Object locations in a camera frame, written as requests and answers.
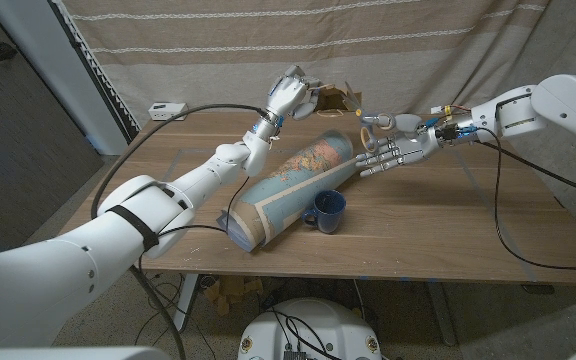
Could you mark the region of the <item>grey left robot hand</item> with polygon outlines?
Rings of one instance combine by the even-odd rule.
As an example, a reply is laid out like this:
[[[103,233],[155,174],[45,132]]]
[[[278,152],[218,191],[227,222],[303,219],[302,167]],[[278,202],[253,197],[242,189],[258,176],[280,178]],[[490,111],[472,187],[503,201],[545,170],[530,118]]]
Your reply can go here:
[[[297,65],[291,65],[272,85],[265,106],[266,119],[278,124],[282,118],[291,116],[303,120],[310,116],[318,102],[316,88],[321,80],[308,76]]]

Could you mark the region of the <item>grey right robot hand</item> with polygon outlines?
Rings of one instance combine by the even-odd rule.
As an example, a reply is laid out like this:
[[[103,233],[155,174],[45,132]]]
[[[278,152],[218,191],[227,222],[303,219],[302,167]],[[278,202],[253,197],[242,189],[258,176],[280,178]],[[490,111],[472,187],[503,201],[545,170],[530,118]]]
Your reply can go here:
[[[366,150],[356,156],[361,177],[427,160],[440,148],[437,118],[414,114],[358,113],[361,142]]]

